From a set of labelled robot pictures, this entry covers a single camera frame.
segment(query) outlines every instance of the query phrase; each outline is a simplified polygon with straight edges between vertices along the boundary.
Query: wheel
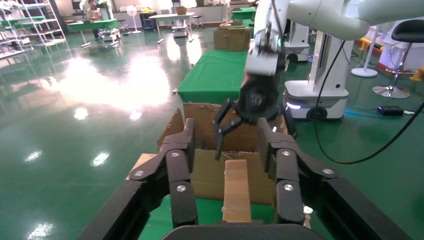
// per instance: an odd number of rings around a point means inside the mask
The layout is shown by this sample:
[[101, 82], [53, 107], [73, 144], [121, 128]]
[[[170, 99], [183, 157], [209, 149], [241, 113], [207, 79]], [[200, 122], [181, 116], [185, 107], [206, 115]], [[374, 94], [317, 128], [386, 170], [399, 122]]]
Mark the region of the wheel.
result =
[[327, 110], [325, 107], [318, 106], [309, 109], [306, 113], [306, 119], [308, 120], [325, 120], [327, 119]]

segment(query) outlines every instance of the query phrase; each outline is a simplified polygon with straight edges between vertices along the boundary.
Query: black stool seat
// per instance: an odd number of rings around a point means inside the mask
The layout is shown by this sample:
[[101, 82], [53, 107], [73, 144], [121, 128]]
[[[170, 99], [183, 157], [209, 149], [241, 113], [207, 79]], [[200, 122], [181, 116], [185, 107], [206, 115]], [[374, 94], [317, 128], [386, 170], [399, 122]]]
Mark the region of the black stool seat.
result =
[[405, 43], [424, 43], [424, 20], [408, 20], [397, 25], [391, 38]]

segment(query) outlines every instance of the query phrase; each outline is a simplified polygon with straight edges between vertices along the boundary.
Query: wooden block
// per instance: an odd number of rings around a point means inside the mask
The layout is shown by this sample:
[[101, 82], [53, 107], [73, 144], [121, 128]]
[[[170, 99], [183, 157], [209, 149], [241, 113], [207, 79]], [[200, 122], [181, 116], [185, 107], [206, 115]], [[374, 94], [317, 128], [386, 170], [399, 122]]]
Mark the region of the wooden block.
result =
[[[156, 156], [156, 154], [149, 154], [149, 153], [143, 153], [141, 154], [141, 156], [138, 158], [137, 162], [135, 163], [135, 165], [132, 167], [131, 171], [135, 168], [137, 168], [138, 166], [144, 164], [145, 162], [149, 161], [150, 159], [152, 159], [154, 156]], [[126, 176], [125, 178], [126, 180], [130, 180], [130, 176]]]
[[251, 222], [248, 162], [246, 160], [225, 161], [224, 176], [222, 219], [229, 223]]

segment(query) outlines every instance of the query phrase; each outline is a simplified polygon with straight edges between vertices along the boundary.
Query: open cardboard box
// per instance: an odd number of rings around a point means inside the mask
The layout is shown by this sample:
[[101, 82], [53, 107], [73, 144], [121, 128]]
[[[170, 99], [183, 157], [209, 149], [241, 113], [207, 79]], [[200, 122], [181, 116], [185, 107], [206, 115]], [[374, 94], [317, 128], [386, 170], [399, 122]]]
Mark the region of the open cardboard box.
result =
[[[215, 160], [215, 129], [212, 120], [220, 107], [220, 105], [209, 103], [185, 103], [183, 107], [184, 118], [195, 119], [196, 141], [202, 142], [204, 145], [203, 149], [196, 149], [194, 153], [191, 184], [195, 196], [203, 199], [223, 200], [226, 160], [243, 159], [247, 160], [250, 203], [272, 205], [275, 184], [264, 172], [260, 155], [255, 152], [257, 142], [255, 125], [242, 124], [226, 135], [221, 158], [219, 161]], [[228, 124], [235, 118], [236, 113], [230, 111], [223, 119], [222, 124]], [[184, 122], [181, 110], [177, 109], [157, 141], [158, 147], [161, 146], [166, 136], [183, 131]]]

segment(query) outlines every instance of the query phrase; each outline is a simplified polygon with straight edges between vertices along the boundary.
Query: chrome stool base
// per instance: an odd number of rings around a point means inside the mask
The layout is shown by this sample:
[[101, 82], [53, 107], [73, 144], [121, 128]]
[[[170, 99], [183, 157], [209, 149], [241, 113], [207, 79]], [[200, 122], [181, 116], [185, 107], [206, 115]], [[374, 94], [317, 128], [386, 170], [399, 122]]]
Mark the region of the chrome stool base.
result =
[[405, 89], [396, 86], [375, 86], [372, 90], [380, 96], [392, 99], [406, 99], [411, 96]]

